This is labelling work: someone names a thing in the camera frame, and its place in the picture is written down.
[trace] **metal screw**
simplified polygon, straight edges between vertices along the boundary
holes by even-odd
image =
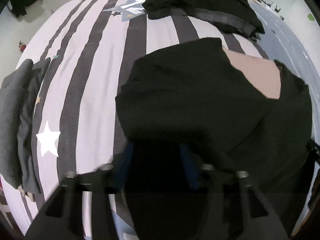
[[[213,171],[213,170],[214,170],[214,167],[213,167],[213,165],[211,165],[211,164],[203,164],[203,165],[202,165],[202,169],[203,169],[204,171]]]
[[[103,164],[100,167],[100,170],[102,170],[102,171],[109,171],[109,170],[112,170],[112,169],[113,169],[113,165],[111,163]]]
[[[246,171],[237,171],[236,175],[240,179],[247,178],[249,176],[249,174]]]
[[[68,171],[66,173],[67,178],[74,178],[75,176],[77,176],[77,173],[75,171]]]

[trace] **star print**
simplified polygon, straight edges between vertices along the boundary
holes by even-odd
[[[121,12],[122,20],[123,22],[129,21],[130,19],[133,19],[139,15],[143,15],[146,12],[144,11],[144,8],[142,7],[142,4],[146,0],[127,0],[125,4],[118,5],[109,9],[105,9],[102,11],[111,11],[113,16],[120,15],[119,12]]]
[[[115,12],[114,14],[111,14],[113,17],[117,15],[121,15],[121,12]]]
[[[38,95],[38,96],[37,96],[37,99],[36,99],[36,105],[37,105],[38,103],[40,103],[40,99],[41,99],[41,97]]]
[[[55,141],[59,138],[60,132],[52,132],[49,128],[48,121],[45,123],[43,133],[38,133],[37,138],[41,144],[41,156],[43,157],[47,152],[51,152],[54,156],[59,157]]]

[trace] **folded black clothes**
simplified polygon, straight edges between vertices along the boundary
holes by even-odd
[[[265,33],[248,0],[146,0],[142,6],[149,19],[187,15],[210,22],[225,33],[249,38]]]
[[[39,193],[40,189],[28,142],[30,120],[49,63],[47,59],[34,65],[26,59],[4,78],[0,89],[0,173],[12,187],[22,185],[31,193]]]
[[[301,171],[312,127],[308,86],[278,62],[280,98],[266,98],[221,46],[220,39],[205,38],[136,60],[116,97],[119,121],[132,142],[185,143],[222,171],[247,171],[273,196],[290,232],[295,222],[288,224],[287,216],[298,219],[312,179]],[[293,193],[304,200],[293,203]]]

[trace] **green sticker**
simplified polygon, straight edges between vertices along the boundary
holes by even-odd
[[[315,18],[313,17],[313,15],[311,13],[308,14],[308,19],[310,21],[315,21]]]

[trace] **bed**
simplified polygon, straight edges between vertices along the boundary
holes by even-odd
[[[149,20],[142,10],[143,1],[72,0],[43,24],[22,54],[17,67],[27,58],[33,62],[51,58],[32,132],[33,162],[42,194],[36,195],[33,203],[2,179],[11,213],[23,234],[66,172],[91,172],[122,151],[125,138],[116,116],[115,96],[126,82],[132,63],[160,48],[217,37],[230,50],[283,62],[309,84],[312,134],[320,142],[320,77],[298,38],[281,19],[250,1],[266,32],[253,42],[237,34],[221,33],[193,17]],[[36,135],[46,124],[51,131],[60,131],[55,142],[58,157],[50,152],[41,154]],[[318,169],[315,164],[315,175]],[[110,195],[110,200],[119,239],[137,239],[121,196]],[[90,194],[84,193],[87,239],[91,238],[89,206]],[[297,225],[307,212],[305,205]]]

